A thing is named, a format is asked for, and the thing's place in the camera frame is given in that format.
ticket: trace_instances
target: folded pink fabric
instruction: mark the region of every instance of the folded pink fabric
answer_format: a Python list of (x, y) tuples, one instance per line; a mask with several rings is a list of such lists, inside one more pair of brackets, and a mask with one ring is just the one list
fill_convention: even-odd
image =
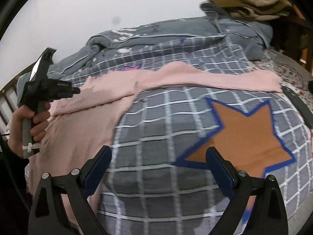
[(175, 85), (281, 93), (279, 82), (279, 76), (266, 70), (238, 75), (215, 74), (198, 70), (185, 62), (170, 62), (157, 71), (110, 71), (98, 78), (89, 77), (79, 95), (54, 101), (50, 113), (56, 116), (76, 112), (137, 95), (147, 89)]
[[(29, 191), (34, 195), (43, 173), (68, 174), (74, 168), (81, 168), (103, 145), (110, 146), (121, 116), (144, 90), (190, 85), (281, 92), (279, 82), (280, 78), (271, 71), (213, 74), (184, 62), (171, 62), (158, 71), (111, 71), (98, 78), (89, 77), (79, 95), (52, 103), (53, 117), (40, 153), (29, 158)], [(88, 199), (95, 212), (99, 199), (98, 188)], [(63, 196), (63, 200), (70, 221), (77, 223), (67, 197)]]

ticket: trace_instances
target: metal screw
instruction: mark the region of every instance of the metal screw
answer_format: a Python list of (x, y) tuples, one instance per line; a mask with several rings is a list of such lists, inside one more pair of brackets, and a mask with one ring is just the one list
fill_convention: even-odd
[(48, 178), (49, 177), (49, 173), (44, 173), (44, 174), (42, 174), (42, 176), (41, 176), (43, 179), (46, 179), (46, 178)]
[(244, 170), (239, 170), (238, 171), (239, 176), (241, 177), (245, 177), (247, 175), (247, 173)]
[(275, 180), (276, 180), (275, 176), (272, 175), (272, 174), (269, 175), (269, 179), (272, 180), (272, 181), (275, 181)]
[(71, 174), (72, 174), (73, 176), (75, 176), (75, 175), (77, 175), (79, 172), (80, 172), (79, 169), (73, 169), (73, 170), (71, 171)]

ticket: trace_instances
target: gray handle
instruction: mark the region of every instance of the gray handle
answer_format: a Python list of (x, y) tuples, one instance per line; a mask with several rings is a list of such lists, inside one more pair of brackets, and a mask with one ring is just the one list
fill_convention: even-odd
[[(45, 111), (45, 106), (44, 106), (45, 102), (44, 101), (40, 101), (38, 103), (38, 109), (35, 111), (35, 114), (39, 114), (43, 111)], [(30, 130), (32, 129), (32, 127), (34, 126), (34, 124), (32, 123), (31, 119), (27, 119), (24, 118), (23, 122), (22, 122), (22, 141), (23, 141), (23, 146), (27, 147), (29, 143), (31, 144), (35, 144), (36, 141), (33, 140), (32, 135), (30, 134)], [(29, 158), (32, 155), (35, 155), (39, 152), (39, 148), (34, 148), (32, 149), (32, 151), (29, 153), (27, 151), (27, 149), (23, 150), (23, 158)]]

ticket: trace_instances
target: white zip tie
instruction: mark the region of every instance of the white zip tie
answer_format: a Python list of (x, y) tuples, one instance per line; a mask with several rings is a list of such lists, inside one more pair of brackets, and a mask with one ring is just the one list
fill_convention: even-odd
[(40, 146), (39, 142), (37, 142), (35, 144), (28, 143), (28, 146), (23, 146), (23, 150), (27, 150), (28, 153), (31, 153), (32, 149), (39, 148), (39, 146)]

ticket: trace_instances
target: folded brown clothing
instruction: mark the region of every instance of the folded brown clothing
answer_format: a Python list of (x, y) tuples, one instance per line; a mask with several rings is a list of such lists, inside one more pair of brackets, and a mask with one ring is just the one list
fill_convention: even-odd
[(267, 21), (280, 16), (295, 14), (287, 0), (210, 0), (225, 9), (234, 18)]

